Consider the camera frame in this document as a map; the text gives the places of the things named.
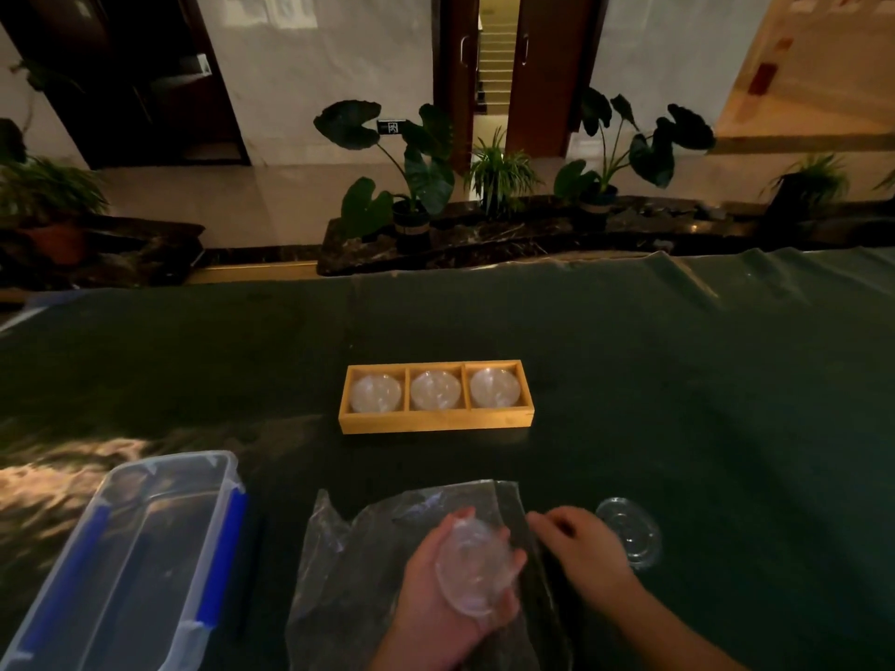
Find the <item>table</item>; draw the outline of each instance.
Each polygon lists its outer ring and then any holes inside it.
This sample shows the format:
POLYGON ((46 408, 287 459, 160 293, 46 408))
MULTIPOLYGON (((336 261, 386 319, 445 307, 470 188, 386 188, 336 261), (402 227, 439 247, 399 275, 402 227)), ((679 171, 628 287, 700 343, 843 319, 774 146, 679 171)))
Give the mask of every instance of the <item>table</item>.
MULTIPOLYGON (((317 490, 345 516, 510 479, 528 508, 646 507, 643 580, 756 669, 895 659, 895 249, 95 292, 0 335, 0 634, 104 471, 226 448, 258 520, 205 669, 285 669, 317 490), (348 364, 522 359, 530 429, 343 437, 348 364)), ((599 667, 595 616, 573 619, 599 667)))

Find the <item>container lid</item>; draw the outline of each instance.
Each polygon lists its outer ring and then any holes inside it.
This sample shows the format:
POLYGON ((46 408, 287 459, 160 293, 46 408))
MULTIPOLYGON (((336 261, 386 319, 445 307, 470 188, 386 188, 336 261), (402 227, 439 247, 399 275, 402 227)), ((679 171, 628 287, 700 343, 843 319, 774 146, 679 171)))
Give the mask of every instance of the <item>container lid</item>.
POLYGON ((245 496, 230 452, 152 457, 103 480, 0 671, 178 671, 218 622, 245 496))

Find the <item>wooden compartment box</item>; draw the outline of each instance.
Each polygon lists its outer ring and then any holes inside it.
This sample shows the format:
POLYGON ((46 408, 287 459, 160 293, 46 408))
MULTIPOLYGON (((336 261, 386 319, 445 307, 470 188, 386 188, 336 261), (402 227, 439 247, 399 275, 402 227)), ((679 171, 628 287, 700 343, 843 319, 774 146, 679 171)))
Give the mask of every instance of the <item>wooden compartment box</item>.
POLYGON ((524 428, 531 426, 534 404, 521 360, 476 362, 424 362, 396 365, 349 365, 344 377, 342 404, 338 422, 342 433, 404 433, 408 431, 442 431, 464 428, 524 428), (519 380, 519 400, 512 407, 476 407, 469 392, 469 379, 478 370, 509 370, 519 380), (444 370, 460 379, 460 402, 453 410, 418 410, 410 399, 410 383, 427 370, 444 370), (395 411, 355 412, 351 409, 351 387, 355 381, 371 374, 387 374, 401 384, 402 404, 395 411))

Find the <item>plastic bag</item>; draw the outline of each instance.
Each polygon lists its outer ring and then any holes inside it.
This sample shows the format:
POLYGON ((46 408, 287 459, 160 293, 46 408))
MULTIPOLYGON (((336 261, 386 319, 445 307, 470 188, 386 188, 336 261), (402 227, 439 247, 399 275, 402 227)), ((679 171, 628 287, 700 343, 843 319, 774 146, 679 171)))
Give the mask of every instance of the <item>plastic bag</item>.
POLYGON ((509 527, 512 544, 529 559, 518 578, 522 614, 490 635, 461 668, 571 668, 518 485, 482 480, 405 492, 364 508, 350 523, 327 491, 319 491, 286 625, 292 671, 364 669, 391 623, 408 558, 446 514, 463 507, 509 527))

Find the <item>right hand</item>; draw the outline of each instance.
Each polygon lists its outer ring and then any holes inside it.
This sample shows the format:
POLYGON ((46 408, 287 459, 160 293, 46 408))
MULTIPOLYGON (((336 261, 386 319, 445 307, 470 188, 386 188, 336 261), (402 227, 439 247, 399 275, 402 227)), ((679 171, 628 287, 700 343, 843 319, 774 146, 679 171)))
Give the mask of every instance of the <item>right hand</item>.
POLYGON ((558 507, 543 515, 532 511, 526 518, 592 608, 608 615, 624 604, 632 589, 640 588, 621 541, 594 514, 583 508, 558 507))

